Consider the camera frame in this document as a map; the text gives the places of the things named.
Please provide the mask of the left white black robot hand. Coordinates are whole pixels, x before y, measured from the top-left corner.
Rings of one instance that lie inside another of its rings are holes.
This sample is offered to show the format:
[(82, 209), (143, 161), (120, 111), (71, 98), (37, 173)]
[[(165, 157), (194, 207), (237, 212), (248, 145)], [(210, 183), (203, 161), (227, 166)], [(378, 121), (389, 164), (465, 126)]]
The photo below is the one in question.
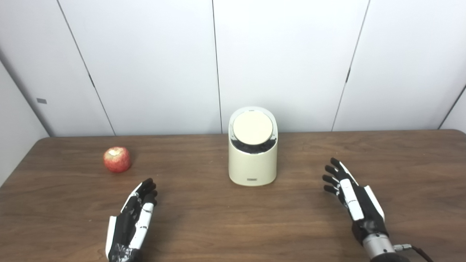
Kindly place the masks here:
[(157, 205), (152, 178), (141, 182), (126, 199), (120, 214), (110, 216), (105, 252), (110, 262), (141, 262), (142, 245)]

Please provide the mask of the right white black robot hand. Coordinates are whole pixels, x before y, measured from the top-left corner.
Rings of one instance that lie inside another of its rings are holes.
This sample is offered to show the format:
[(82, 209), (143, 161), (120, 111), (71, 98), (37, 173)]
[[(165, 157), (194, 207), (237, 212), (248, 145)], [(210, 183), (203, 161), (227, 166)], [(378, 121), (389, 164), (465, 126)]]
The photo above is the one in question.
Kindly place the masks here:
[(326, 184), (324, 191), (335, 195), (347, 209), (352, 219), (352, 233), (363, 245), (371, 234), (389, 236), (383, 209), (371, 188), (360, 186), (348, 168), (338, 159), (331, 158), (331, 165), (325, 166), (327, 174), (322, 176)]

